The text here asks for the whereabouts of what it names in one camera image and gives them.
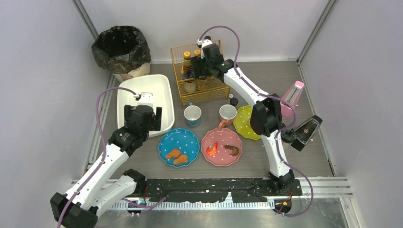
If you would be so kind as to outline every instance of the pink plate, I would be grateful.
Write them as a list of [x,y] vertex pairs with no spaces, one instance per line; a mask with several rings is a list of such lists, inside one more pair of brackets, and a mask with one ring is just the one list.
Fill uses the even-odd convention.
[[[218,143],[217,153],[214,156],[207,154],[207,148],[213,148]],[[201,152],[204,158],[215,166],[229,166],[236,163],[242,154],[242,141],[239,136],[228,128],[215,128],[206,133],[201,140]],[[225,149],[225,145],[236,146],[239,148],[237,156],[232,156],[232,151]]]

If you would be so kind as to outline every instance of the black trash bag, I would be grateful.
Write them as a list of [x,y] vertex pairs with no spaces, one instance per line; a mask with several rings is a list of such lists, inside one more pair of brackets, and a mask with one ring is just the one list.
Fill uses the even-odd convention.
[[102,32],[91,49],[96,64],[115,74],[126,74],[151,62],[147,41],[133,26],[115,26]]

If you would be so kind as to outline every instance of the gray wall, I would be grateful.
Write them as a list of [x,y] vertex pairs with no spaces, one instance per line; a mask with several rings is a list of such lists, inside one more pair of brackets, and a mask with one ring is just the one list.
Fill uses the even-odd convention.
[[0,227],[56,227],[49,200],[83,172],[108,73],[69,0],[3,0],[0,21]]
[[339,1],[302,67],[370,228],[402,227],[403,1]]
[[[138,27],[153,61],[171,62],[170,48],[196,43],[211,26],[233,28],[240,61],[297,59],[327,0],[81,0],[98,32],[115,25]],[[209,32],[223,41],[227,58],[237,42],[223,28]]]

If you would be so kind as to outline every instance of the mug handle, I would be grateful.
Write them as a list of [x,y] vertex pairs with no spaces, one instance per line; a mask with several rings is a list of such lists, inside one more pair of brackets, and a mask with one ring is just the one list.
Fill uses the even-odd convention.
[[223,127],[225,127],[225,120],[222,120],[221,122],[220,122],[220,124],[218,125],[218,128],[223,128]]

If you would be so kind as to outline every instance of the white plastic basin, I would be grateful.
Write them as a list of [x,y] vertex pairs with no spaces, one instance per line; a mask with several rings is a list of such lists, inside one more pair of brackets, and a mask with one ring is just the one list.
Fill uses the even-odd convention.
[[[126,80],[119,87],[124,87],[140,94],[141,92],[153,93],[154,112],[157,107],[163,108],[162,122],[160,131],[150,131],[149,137],[164,134],[169,131],[175,121],[173,112],[173,102],[171,87],[168,78],[165,75],[147,75]],[[137,101],[133,94],[124,90],[117,91],[117,127],[125,125],[124,106],[137,106]]]

